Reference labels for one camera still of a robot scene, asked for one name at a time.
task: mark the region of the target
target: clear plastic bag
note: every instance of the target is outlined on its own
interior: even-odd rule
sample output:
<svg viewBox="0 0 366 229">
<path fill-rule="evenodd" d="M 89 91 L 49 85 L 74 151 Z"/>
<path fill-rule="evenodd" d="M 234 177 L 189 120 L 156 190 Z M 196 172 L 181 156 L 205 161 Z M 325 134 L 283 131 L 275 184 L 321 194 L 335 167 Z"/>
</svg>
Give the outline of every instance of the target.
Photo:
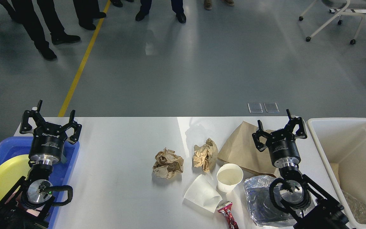
<svg viewBox="0 0 366 229">
<path fill-rule="evenodd" d="M 276 178 L 261 175 L 249 178 L 244 182 L 245 195 L 247 197 L 247 208 L 251 219 L 257 226 L 293 226 L 296 220 L 290 214 L 284 213 L 273 206 L 269 198 L 269 185 Z M 279 194 L 279 187 L 274 188 L 274 195 L 279 206 L 283 205 L 279 202 L 281 196 Z M 314 208 L 311 204 L 304 214 Z M 301 211 L 296 211 L 299 216 L 302 216 Z"/>
<path fill-rule="evenodd" d="M 366 204 L 352 195 L 348 194 L 344 190 L 341 190 L 344 194 L 345 200 L 353 213 L 354 218 L 358 223 L 366 224 Z"/>
</svg>

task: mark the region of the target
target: robotic arm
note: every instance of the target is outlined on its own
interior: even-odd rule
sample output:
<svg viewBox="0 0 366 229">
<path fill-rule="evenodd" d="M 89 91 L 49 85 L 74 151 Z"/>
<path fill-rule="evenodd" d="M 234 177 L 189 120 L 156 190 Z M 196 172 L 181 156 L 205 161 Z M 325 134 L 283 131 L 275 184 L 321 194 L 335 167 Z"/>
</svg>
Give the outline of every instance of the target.
<svg viewBox="0 0 366 229">
<path fill-rule="evenodd" d="M 291 117 L 290 111 L 286 110 L 289 122 L 283 129 L 267 133 L 263 130 L 262 122 L 258 120 L 259 129 L 252 134 L 256 148 L 263 152 L 269 149 L 272 165 L 279 168 L 282 178 L 277 178 L 269 187 L 269 196 L 273 206 L 289 213 L 297 221 L 295 229 L 347 229 L 347 217 L 342 210 L 344 207 L 312 181 L 307 175 L 299 171 L 301 158 L 296 146 L 296 139 L 306 139 L 304 122 L 300 117 Z M 299 126 L 296 134 L 294 128 Z M 274 196 L 274 187 L 281 184 L 279 206 Z M 311 205 L 311 194 L 317 199 L 317 206 L 306 216 L 300 217 L 296 210 L 306 210 Z"/>
<path fill-rule="evenodd" d="M 22 116 L 20 133 L 33 134 L 29 152 L 30 170 L 28 178 L 21 177 L 0 201 L 0 229 L 46 229 L 49 226 L 45 221 L 49 209 L 64 206 L 73 198 L 71 186 L 53 186 L 49 176 L 53 166 L 62 159 L 65 141 L 75 144 L 82 126 L 74 120 L 75 110 L 70 113 L 69 122 L 60 126 L 46 122 L 40 114 L 41 107 L 42 100 L 39 100 L 36 110 L 25 110 Z M 35 129 L 29 124 L 29 118 L 35 121 Z M 74 129 L 74 133 L 68 137 L 66 131 L 70 128 Z M 67 191 L 67 200 L 54 202 L 54 191 Z"/>
</svg>

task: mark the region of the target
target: person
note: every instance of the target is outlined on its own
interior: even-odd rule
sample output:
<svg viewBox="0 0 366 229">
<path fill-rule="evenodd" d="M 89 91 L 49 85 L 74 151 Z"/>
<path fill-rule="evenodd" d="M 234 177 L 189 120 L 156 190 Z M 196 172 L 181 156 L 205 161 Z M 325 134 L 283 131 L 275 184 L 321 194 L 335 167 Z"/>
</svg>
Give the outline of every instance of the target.
<svg viewBox="0 0 366 229">
<path fill-rule="evenodd" d="M 228 6 L 234 6 L 234 1 L 233 0 L 222 0 L 223 2 L 225 2 Z M 213 7 L 213 4 L 211 3 L 211 0 L 204 0 L 204 8 L 206 10 L 211 10 Z"/>
<path fill-rule="evenodd" d="M 87 30 L 95 30 L 93 18 L 105 18 L 106 13 L 100 12 L 98 0 L 73 0 L 78 24 Z"/>
<path fill-rule="evenodd" d="M 80 41 L 79 36 L 68 35 L 64 32 L 64 27 L 57 16 L 53 0 L 37 0 L 37 4 L 42 12 L 46 26 L 51 32 L 54 45 Z M 12 0 L 12 5 L 26 32 L 34 42 L 36 49 L 48 60 L 57 58 L 55 53 L 49 48 L 49 42 L 45 39 L 45 33 L 33 8 L 32 0 Z"/>
<path fill-rule="evenodd" d="M 184 24 L 186 23 L 186 15 L 183 10 L 183 0 L 171 0 L 172 10 L 176 13 L 177 20 Z M 145 18 L 146 15 L 149 14 L 149 10 L 151 9 L 152 0 L 141 0 L 141 9 L 135 16 L 135 21 L 139 22 Z"/>
<path fill-rule="evenodd" d="M 133 3 L 134 0 L 126 0 L 127 2 Z M 124 4 L 122 4 L 121 0 L 111 0 L 112 4 L 116 7 L 123 7 Z"/>
<path fill-rule="evenodd" d="M 8 12 L 11 19 L 14 20 L 14 22 L 21 23 L 19 21 L 18 15 L 16 14 L 15 10 L 12 8 L 12 6 L 9 4 L 9 2 L 7 0 L 0 0 L 0 4 L 2 6 L 4 6 L 4 8 Z"/>
</svg>

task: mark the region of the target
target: white table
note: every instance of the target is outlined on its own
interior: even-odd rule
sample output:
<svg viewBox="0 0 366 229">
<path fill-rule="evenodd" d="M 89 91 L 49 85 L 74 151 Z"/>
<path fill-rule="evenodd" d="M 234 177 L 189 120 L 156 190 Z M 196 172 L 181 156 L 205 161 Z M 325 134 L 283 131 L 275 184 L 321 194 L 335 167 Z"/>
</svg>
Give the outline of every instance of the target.
<svg viewBox="0 0 366 229">
<path fill-rule="evenodd" d="M 258 119 L 265 129 L 280 129 L 288 122 L 286 116 L 78 117 L 77 122 L 83 125 L 80 150 L 68 183 L 74 197 L 60 207 L 50 228 L 228 228 L 221 213 L 210 213 L 183 200 L 189 185 L 203 173 L 192 166 L 193 147 L 211 138 L 220 149 L 242 121 L 257 126 Z M 68 118 L 58 117 L 45 120 L 61 125 L 68 122 Z M 23 135 L 17 131 L 15 136 Z M 310 133 L 296 144 L 302 173 L 336 197 Z M 171 180 L 152 173 L 154 157 L 165 147 L 184 158 L 184 172 Z M 223 163 L 217 164 L 212 170 L 214 179 Z M 244 172 L 244 180 L 252 176 Z M 223 198 L 234 202 L 232 212 L 240 229 L 260 228 L 249 217 L 242 184 Z"/>
</svg>

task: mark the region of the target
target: yellow plate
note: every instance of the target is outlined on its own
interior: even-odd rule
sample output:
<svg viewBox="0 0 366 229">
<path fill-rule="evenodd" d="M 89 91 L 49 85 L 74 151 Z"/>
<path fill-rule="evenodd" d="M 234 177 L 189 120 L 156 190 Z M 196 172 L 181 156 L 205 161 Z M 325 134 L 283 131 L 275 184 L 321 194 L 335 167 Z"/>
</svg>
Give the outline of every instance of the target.
<svg viewBox="0 0 366 229">
<path fill-rule="evenodd" d="M 28 172 L 31 169 L 28 161 L 28 155 L 19 155 L 0 165 L 0 200 L 21 176 L 28 176 Z"/>
</svg>

